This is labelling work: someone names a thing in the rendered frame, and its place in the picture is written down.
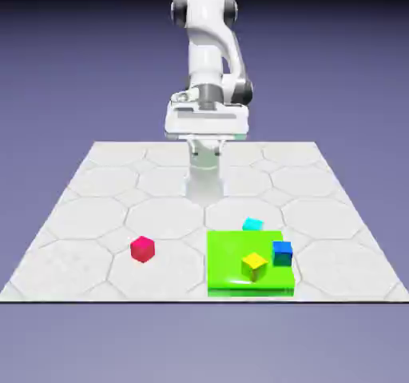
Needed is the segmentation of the small yellow cube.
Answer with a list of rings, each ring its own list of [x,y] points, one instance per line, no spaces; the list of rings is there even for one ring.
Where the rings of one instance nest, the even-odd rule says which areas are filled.
[[[258,253],[250,253],[241,259],[241,272],[251,282],[264,276],[268,260]]]

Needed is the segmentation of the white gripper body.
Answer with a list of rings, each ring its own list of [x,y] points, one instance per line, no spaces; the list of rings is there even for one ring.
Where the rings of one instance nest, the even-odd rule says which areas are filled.
[[[243,140],[247,137],[247,106],[216,103],[214,110],[200,110],[197,102],[169,102],[165,135],[172,139]]]

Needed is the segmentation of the small red cube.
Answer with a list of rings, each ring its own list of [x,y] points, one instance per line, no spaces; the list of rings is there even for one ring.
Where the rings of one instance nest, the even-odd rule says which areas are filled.
[[[155,255],[155,241],[140,236],[130,243],[131,257],[141,263],[146,263]]]

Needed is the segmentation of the small blue cube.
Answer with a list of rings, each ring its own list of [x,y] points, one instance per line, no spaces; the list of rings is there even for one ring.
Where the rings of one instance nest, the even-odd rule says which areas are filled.
[[[292,265],[292,243],[290,241],[272,242],[272,264],[274,266]]]

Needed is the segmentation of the large green box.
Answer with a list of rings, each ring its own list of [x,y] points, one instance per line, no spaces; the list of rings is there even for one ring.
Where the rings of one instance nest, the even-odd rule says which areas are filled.
[[[272,264],[272,242],[284,241],[280,231],[209,230],[207,232],[207,288],[210,297],[291,297],[296,280],[291,266]],[[241,259],[258,253],[268,260],[264,276],[249,281]]]

